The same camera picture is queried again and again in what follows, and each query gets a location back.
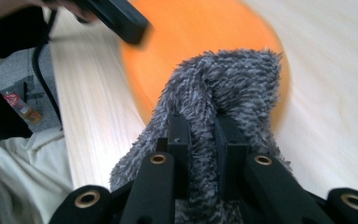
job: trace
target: person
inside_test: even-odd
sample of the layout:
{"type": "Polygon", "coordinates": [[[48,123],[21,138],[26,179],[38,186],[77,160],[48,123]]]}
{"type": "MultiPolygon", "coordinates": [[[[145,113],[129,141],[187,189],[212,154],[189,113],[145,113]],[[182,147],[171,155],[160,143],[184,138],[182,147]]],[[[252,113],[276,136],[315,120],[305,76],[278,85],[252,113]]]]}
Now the person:
{"type": "MultiPolygon", "coordinates": [[[[96,16],[91,13],[90,11],[84,10],[80,8],[75,2],[68,1],[68,0],[48,0],[48,1],[42,1],[42,0],[0,0],[0,29],[7,30],[9,29],[8,26],[11,26],[14,21],[12,20],[12,16],[18,13],[22,13],[23,11],[29,11],[29,9],[35,9],[33,7],[38,7],[39,10],[38,18],[41,18],[43,20],[43,14],[40,9],[40,7],[49,7],[52,9],[56,9],[58,7],[65,7],[68,10],[70,10],[73,14],[75,14],[79,19],[82,21],[95,21],[97,20],[96,16]]],[[[27,24],[22,24],[24,20],[20,20],[20,22],[16,22],[16,24],[19,24],[21,29],[28,30],[29,27],[36,27],[42,23],[34,23],[33,20],[28,19],[29,27],[27,27],[27,24]]],[[[14,33],[17,33],[18,30],[17,27],[13,28],[10,27],[12,30],[14,30],[14,33]]],[[[6,33],[3,34],[4,40],[0,41],[0,48],[1,43],[9,42],[10,40],[13,40],[14,38],[10,35],[7,35],[6,33]]],[[[13,44],[11,47],[13,48],[7,48],[6,45],[3,47],[5,50],[3,50],[3,53],[1,53],[0,56],[6,57],[9,53],[14,52],[15,50],[20,50],[21,48],[28,48],[29,45],[26,46],[17,46],[16,44],[13,44]]],[[[6,100],[2,97],[0,93],[0,140],[7,139],[10,137],[25,137],[28,138],[32,135],[31,130],[28,128],[28,124],[11,108],[11,106],[6,102],[6,100]]]]}

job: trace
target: orange plate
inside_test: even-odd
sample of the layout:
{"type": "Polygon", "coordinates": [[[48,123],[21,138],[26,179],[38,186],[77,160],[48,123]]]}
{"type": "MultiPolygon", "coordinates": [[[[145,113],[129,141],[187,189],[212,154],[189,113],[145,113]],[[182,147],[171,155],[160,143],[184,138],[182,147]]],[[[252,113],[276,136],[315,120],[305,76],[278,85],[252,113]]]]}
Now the orange plate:
{"type": "MultiPolygon", "coordinates": [[[[131,91],[144,123],[150,121],[161,91],[183,60],[206,50],[283,52],[274,31],[236,0],[136,0],[131,3],[151,23],[140,46],[120,44],[131,91]]],[[[281,96],[282,90],[287,90],[286,74],[287,63],[283,60],[281,96]]]]}

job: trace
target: black cable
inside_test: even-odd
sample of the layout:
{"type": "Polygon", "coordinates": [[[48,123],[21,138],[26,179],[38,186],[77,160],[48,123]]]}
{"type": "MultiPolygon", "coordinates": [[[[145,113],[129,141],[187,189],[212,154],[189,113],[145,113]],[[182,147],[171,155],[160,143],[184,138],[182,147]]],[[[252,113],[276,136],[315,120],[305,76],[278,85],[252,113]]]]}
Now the black cable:
{"type": "Polygon", "coordinates": [[[40,84],[42,85],[42,88],[45,91],[46,95],[48,96],[48,99],[50,100],[54,108],[57,118],[60,124],[62,125],[60,109],[58,108],[57,102],[55,101],[53,94],[48,88],[48,84],[46,83],[45,79],[43,79],[42,72],[40,71],[40,67],[39,67],[40,53],[42,52],[45,45],[48,43],[49,34],[55,22],[56,16],[57,16],[57,10],[52,10],[50,17],[48,19],[48,26],[46,27],[45,31],[42,33],[40,44],[36,46],[36,48],[34,49],[34,54],[32,57],[32,66],[34,68],[34,74],[36,78],[39,80],[40,84]]]}

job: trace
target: plastic bottle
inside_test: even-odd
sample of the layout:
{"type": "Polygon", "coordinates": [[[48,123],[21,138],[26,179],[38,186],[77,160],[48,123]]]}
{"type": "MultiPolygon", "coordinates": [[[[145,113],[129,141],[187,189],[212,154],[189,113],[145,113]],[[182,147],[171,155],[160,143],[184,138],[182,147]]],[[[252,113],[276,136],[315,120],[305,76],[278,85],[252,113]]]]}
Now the plastic bottle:
{"type": "Polygon", "coordinates": [[[42,116],[28,106],[20,96],[16,93],[8,92],[6,95],[3,95],[6,101],[11,105],[11,107],[22,117],[27,119],[32,123],[37,123],[42,119],[42,116]]]}

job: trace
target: gray floor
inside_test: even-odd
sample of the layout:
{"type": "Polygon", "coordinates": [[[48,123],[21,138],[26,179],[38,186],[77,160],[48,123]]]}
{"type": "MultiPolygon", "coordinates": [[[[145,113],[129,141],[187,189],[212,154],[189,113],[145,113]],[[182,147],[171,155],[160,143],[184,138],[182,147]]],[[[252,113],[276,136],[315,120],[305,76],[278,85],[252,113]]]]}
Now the gray floor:
{"type": "MultiPolygon", "coordinates": [[[[17,51],[7,57],[7,59],[0,64],[0,91],[10,89],[14,83],[19,80],[26,80],[29,89],[27,92],[28,98],[39,96],[39,98],[29,99],[27,101],[27,105],[42,115],[42,119],[36,124],[32,124],[27,121],[29,128],[35,133],[48,128],[59,127],[61,124],[57,119],[51,102],[34,75],[34,69],[32,67],[33,52],[34,49],[17,51]]],[[[59,103],[48,46],[44,48],[40,55],[40,69],[48,87],[54,95],[57,103],[59,103]]]]}

